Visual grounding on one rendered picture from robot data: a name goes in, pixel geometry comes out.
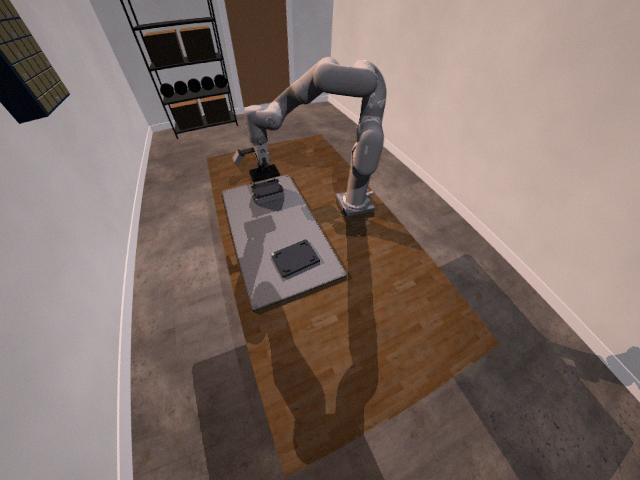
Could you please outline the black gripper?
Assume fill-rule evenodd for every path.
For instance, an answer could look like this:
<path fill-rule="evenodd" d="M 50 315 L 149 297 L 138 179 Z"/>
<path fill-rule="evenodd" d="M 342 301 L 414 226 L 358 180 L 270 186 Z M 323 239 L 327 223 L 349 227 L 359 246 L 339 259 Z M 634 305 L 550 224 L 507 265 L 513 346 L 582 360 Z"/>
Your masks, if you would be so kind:
<path fill-rule="evenodd" d="M 258 163 L 258 168 L 262 167 L 262 170 L 263 170 L 262 174 L 263 174 L 263 178 L 264 179 L 270 178 L 270 171 L 269 171 L 268 165 L 271 164 L 270 157 L 269 157 L 269 152 L 268 152 L 268 147 L 267 147 L 266 142 L 264 142 L 262 144 L 253 144 L 253 143 L 250 142 L 253 145 L 254 150 L 255 150 L 255 155 L 256 155 L 257 163 Z M 263 160 L 264 165 L 262 164 L 262 160 Z M 263 168 L 264 166 L 265 166 L 265 168 Z"/>

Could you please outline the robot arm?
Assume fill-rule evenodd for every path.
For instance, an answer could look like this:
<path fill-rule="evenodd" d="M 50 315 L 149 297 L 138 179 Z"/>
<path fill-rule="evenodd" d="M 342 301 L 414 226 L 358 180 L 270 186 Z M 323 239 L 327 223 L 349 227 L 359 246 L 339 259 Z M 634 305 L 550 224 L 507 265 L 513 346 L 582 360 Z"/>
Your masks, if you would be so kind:
<path fill-rule="evenodd" d="M 301 104 L 309 104 L 323 92 L 362 98 L 357 142 L 352 149 L 347 193 L 343 196 L 343 203 L 347 207 L 362 209 L 368 203 L 367 197 L 374 194 L 373 191 L 367 193 L 368 185 L 371 174 L 377 169 L 384 144 L 382 119 L 386 84 L 380 70 L 370 61 L 360 60 L 350 67 L 339 65 L 332 57 L 325 57 L 279 95 L 266 110 L 263 111 L 258 105 L 246 107 L 244 115 L 249 141 L 253 144 L 266 142 L 266 129 L 279 129 L 285 116 L 293 109 Z"/>

